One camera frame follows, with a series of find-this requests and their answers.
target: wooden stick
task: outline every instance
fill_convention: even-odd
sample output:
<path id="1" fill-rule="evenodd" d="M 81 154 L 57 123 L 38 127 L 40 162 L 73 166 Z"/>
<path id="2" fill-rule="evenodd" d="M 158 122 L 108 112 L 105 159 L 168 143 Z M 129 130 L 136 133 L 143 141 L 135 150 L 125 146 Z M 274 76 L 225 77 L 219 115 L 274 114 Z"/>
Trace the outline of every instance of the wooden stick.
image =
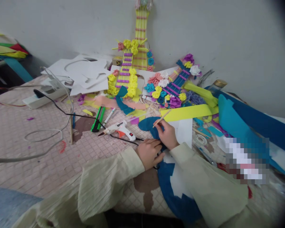
<path id="1" fill-rule="evenodd" d="M 73 145 L 73 117 L 70 118 L 70 127 L 71 127 L 71 145 Z"/>
<path id="2" fill-rule="evenodd" d="M 208 135 L 205 135 L 203 132 L 200 132 L 199 130 L 196 130 L 195 128 L 193 128 L 193 130 L 199 134 L 201 134 L 202 136 L 205 136 L 207 138 L 210 138 Z"/>
<path id="3" fill-rule="evenodd" d="M 162 119 L 165 118 L 165 116 L 168 115 L 169 112 L 171 112 L 171 109 L 169 111 L 167 111 L 166 114 L 163 115 L 158 121 L 156 121 L 156 123 L 153 125 L 153 127 L 155 127 L 160 121 L 162 121 Z"/>
<path id="4" fill-rule="evenodd" d="M 65 96 L 60 100 L 60 102 L 64 101 L 65 98 L 67 98 L 67 95 L 65 95 Z"/>

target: brown stain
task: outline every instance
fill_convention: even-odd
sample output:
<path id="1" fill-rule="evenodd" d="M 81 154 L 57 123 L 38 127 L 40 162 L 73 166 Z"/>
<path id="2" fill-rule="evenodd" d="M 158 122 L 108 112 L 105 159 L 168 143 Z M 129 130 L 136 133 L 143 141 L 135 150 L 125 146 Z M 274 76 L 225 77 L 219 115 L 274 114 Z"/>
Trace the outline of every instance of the brown stain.
<path id="1" fill-rule="evenodd" d="M 94 122 L 95 122 L 95 119 L 80 117 L 75 122 L 76 132 L 73 133 L 73 142 L 76 143 L 78 140 L 80 140 L 83 132 L 91 130 Z"/>
<path id="2" fill-rule="evenodd" d="M 153 194 L 151 191 L 159 188 L 157 171 L 151 168 L 139 174 L 137 177 L 133 178 L 133 180 L 135 189 L 140 193 L 144 193 L 143 205 L 145 207 L 145 212 L 150 212 L 154 205 Z"/>

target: hot glue gun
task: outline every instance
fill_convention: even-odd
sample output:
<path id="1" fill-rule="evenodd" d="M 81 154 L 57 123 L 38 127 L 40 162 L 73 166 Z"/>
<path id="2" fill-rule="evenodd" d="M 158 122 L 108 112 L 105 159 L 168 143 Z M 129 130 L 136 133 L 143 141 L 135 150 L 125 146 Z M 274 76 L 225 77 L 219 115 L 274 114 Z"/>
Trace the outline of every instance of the hot glue gun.
<path id="1" fill-rule="evenodd" d="M 123 135 L 126 135 L 131 142 L 134 142 L 136 140 L 136 137 L 133 133 L 131 133 L 131 131 L 129 131 L 126 128 L 126 121 L 122 121 L 121 123 L 117 123 L 117 124 L 113 124 L 111 126 L 109 126 L 108 128 L 106 128 L 101 134 L 99 134 L 98 136 L 101 135 L 110 135 L 114 132 L 118 132 L 119 134 L 119 138 L 121 138 Z"/>

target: yellow foam strip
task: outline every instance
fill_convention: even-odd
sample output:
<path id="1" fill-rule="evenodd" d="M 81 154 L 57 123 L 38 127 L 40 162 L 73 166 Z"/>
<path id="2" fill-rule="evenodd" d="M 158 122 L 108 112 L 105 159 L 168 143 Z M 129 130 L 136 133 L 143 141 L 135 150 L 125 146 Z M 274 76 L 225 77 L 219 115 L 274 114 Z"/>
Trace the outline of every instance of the yellow foam strip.
<path id="1" fill-rule="evenodd" d="M 161 115 L 163 116 L 168 111 L 169 111 L 168 109 L 162 110 Z M 206 104 L 203 105 L 200 104 L 189 107 L 171 109 L 171 112 L 164 119 L 167 122 L 169 122 L 169 121 L 178 121 L 182 119 L 191 119 L 195 117 L 203 117 L 209 115 L 212 115 L 209 106 Z"/>
<path id="2" fill-rule="evenodd" d="M 215 98 L 209 90 L 196 86 L 189 80 L 185 84 L 185 89 L 192 90 L 198 93 L 202 98 L 204 98 L 205 102 L 212 108 L 217 106 L 218 104 L 218 99 Z"/>

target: white cable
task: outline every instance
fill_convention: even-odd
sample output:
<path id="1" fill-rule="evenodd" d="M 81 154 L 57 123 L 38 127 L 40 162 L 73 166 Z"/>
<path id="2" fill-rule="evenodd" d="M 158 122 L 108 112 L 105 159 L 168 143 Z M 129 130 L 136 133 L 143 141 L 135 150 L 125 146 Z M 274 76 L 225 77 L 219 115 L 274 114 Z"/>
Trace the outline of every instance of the white cable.
<path id="1" fill-rule="evenodd" d="M 49 69 L 47 69 L 46 67 L 42 67 L 46 72 L 47 70 L 49 72 L 51 72 Z M 71 105 L 72 105 L 72 111 L 71 113 L 73 113 L 73 110 L 74 110 L 74 105 L 73 105 L 73 102 L 70 98 L 70 95 L 69 95 L 69 92 L 68 90 L 66 89 L 66 87 L 57 79 L 57 77 L 53 74 L 53 72 L 51 72 L 51 75 L 62 85 L 62 87 L 66 90 L 66 94 L 67 94 L 67 97 L 69 98 L 70 102 L 71 102 Z M 42 154 L 37 154 L 37 155 L 33 155 L 33 156 L 28 156 L 28 157 L 21 157 L 21 158 L 0 158 L 0 163 L 7 163 L 7 162 L 20 162 L 20 161 L 25 161 L 25 160 L 30 160 L 30 159 L 33 159 L 33 158 L 37 158 L 37 157 L 40 157 L 40 156 L 43 156 L 43 155 L 46 155 L 54 146 L 56 146 L 58 143 L 60 143 L 62 140 L 63 140 L 63 132 L 62 130 L 64 130 L 68 125 L 69 125 L 69 122 L 70 122 L 70 118 L 72 116 L 69 116 L 68 118 L 68 121 L 66 122 L 66 125 L 62 128 L 62 129 L 40 129 L 40 130 L 36 130 L 36 131 L 33 131 L 31 133 L 28 133 L 25 137 L 24 137 L 24 140 L 27 141 L 27 142 L 32 142 L 32 143 L 36 143 L 36 142 L 42 142 L 42 141 L 45 141 L 47 139 L 50 139 L 51 137 L 55 136 L 56 134 L 58 133 L 61 133 L 61 136 L 60 136 L 60 139 L 59 141 L 55 142 L 52 146 L 50 146 L 50 148 L 42 153 Z M 34 133 L 37 133 L 37 132 L 41 132 L 41 131 L 56 131 L 55 134 L 47 137 L 47 138 L 44 138 L 44 139 L 41 139 L 41 140 L 29 140 L 27 139 L 27 137 L 31 134 L 34 134 Z"/>

